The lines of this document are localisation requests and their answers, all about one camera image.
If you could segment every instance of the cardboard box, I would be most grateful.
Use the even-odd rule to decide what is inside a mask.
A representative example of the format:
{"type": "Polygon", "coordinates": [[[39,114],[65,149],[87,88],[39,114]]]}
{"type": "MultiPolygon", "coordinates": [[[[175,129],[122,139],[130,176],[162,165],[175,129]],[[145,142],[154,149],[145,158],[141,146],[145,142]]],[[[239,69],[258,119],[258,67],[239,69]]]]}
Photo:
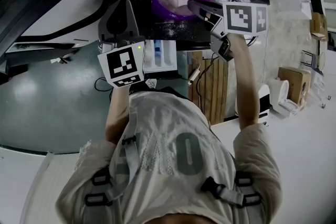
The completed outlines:
{"type": "Polygon", "coordinates": [[[313,12],[311,14],[310,32],[318,40],[328,41],[327,20],[323,14],[313,12]]]}
{"type": "Polygon", "coordinates": [[[310,88],[310,72],[293,67],[280,67],[278,77],[289,82],[288,99],[303,105],[302,98],[310,88]]]}

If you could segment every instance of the white t-shirt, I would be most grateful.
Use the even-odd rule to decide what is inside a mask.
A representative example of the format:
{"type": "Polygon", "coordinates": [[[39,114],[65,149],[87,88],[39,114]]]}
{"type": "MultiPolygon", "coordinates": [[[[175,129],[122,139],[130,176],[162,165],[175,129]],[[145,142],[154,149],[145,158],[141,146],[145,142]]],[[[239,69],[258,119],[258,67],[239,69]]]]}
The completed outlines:
{"type": "MultiPolygon", "coordinates": [[[[95,212],[94,218],[100,218],[97,223],[142,224],[178,213],[204,216],[218,224],[249,223],[246,209],[200,191],[209,176],[232,189],[236,168],[229,151],[211,132],[194,103],[169,93],[140,92],[130,96],[130,111],[137,114],[140,167],[124,195],[112,206],[95,212]]],[[[244,129],[235,139],[234,148],[239,169],[250,172],[262,195],[264,223],[268,223],[280,205],[281,189],[265,127],[256,124],[244,129]]],[[[82,224],[92,219],[89,215],[94,211],[86,207],[84,196],[92,190],[93,174],[107,165],[117,182],[128,176],[121,143],[88,144],[82,151],[56,204],[66,223],[82,224]]]]}

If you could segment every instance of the person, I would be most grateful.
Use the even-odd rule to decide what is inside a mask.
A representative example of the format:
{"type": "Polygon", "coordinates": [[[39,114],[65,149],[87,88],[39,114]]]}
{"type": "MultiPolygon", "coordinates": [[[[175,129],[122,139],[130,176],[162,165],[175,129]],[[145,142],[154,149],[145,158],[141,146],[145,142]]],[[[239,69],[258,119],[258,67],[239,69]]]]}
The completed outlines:
{"type": "Polygon", "coordinates": [[[259,97],[245,39],[234,34],[229,34],[228,39],[236,69],[241,129],[234,140],[235,158],[191,101],[166,92],[129,95],[129,87],[114,89],[106,141],[88,143],[81,149],[75,171],[56,202],[64,223],[271,222],[281,203],[279,169],[266,128],[258,124],[259,97]],[[136,145],[137,151],[127,149],[127,145],[136,145]],[[87,195],[102,192],[93,185],[93,179],[104,169],[107,178],[111,176],[107,189],[112,188],[112,180],[116,186],[123,182],[124,186],[110,192],[113,202],[100,204],[105,198],[97,199],[96,206],[90,206],[85,201],[92,197],[87,195]],[[257,217],[249,213],[249,207],[238,207],[229,199],[226,202],[201,191],[204,181],[212,177],[233,193],[237,170],[251,176],[260,194],[257,217]]]}

